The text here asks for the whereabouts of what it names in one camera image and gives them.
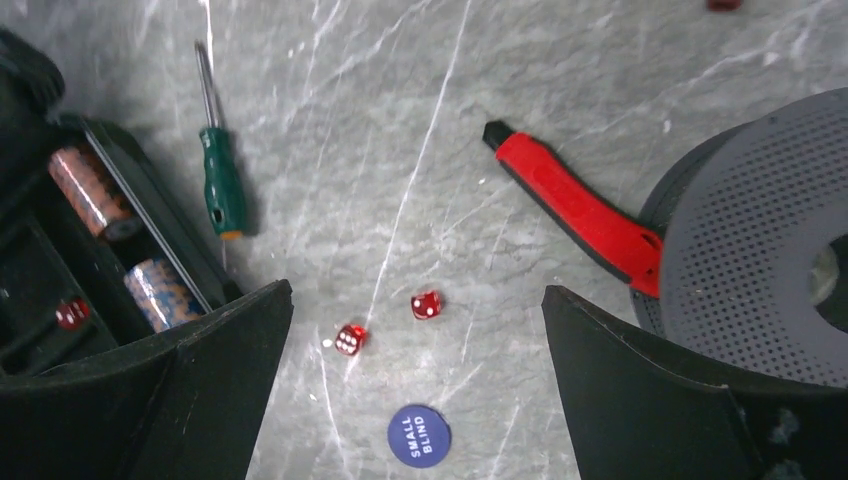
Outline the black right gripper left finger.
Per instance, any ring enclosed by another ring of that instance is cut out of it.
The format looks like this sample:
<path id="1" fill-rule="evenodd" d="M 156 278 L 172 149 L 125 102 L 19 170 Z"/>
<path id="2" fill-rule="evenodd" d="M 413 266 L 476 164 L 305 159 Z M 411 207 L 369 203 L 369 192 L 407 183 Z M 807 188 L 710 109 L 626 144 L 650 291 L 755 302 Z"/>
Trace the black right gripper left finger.
<path id="1" fill-rule="evenodd" d="M 1 383 L 5 479 L 242 479 L 293 316 L 278 280 L 201 319 Z"/>

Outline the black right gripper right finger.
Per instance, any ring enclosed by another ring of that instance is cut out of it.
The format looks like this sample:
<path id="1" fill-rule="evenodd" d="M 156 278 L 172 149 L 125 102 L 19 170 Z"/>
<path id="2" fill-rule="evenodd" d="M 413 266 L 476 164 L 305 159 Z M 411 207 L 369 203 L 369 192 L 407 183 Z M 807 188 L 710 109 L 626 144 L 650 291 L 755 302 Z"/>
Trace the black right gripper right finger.
<path id="1" fill-rule="evenodd" d="M 584 479 L 843 479 L 847 392 L 748 371 L 546 288 L 548 344 Z"/>

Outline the blue tan poker chip stack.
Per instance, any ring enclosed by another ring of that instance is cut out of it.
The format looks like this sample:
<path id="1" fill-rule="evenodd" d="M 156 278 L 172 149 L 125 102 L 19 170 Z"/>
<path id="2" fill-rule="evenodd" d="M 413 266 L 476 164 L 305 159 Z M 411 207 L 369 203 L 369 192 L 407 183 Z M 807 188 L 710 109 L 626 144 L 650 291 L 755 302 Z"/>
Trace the blue tan poker chip stack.
<path id="1" fill-rule="evenodd" d="M 124 275 L 124 284 L 155 333 L 201 318 L 205 311 L 172 264 L 150 258 Z"/>

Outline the black poker set case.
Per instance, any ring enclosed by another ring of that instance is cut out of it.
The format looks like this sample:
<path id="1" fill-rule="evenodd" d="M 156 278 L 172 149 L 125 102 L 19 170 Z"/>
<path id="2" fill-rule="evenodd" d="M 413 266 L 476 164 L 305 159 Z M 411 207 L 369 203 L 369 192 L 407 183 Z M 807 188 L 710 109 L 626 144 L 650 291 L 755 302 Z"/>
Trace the black poker set case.
<path id="1" fill-rule="evenodd" d="M 37 376 L 155 334 L 124 284 L 150 258 L 167 259 L 205 314 L 242 292 L 205 247 L 135 138 L 117 124 L 60 113 L 59 68 L 9 29 L 1 32 L 1 375 Z M 87 143 L 143 221 L 118 242 L 95 238 L 48 172 L 51 155 Z M 73 331 L 60 302 L 90 309 Z"/>

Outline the blue dealer button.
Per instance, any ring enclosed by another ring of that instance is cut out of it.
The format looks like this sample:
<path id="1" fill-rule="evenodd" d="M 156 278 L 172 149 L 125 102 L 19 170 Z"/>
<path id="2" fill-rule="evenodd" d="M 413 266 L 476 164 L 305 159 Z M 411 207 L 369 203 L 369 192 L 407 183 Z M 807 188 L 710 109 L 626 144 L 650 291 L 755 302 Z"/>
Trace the blue dealer button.
<path id="1" fill-rule="evenodd" d="M 387 427 L 387 443 L 393 455 L 407 466 L 426 469 L 449 454 L 452 432 L 445 418 L 421 404 L 400 408 Z"/>

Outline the orange black poker chip stack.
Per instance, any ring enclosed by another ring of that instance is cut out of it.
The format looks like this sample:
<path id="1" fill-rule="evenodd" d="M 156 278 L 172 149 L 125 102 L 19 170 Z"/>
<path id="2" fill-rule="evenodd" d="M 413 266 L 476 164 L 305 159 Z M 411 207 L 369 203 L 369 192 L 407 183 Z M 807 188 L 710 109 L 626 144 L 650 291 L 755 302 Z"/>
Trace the orange black poker chip stack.
<path id="1" fill-rule="evenodd" d="M 143 221 L 87 143 L 55 151 L 48 172 L 95 238 L 118 242 L 142 229 Z"/>

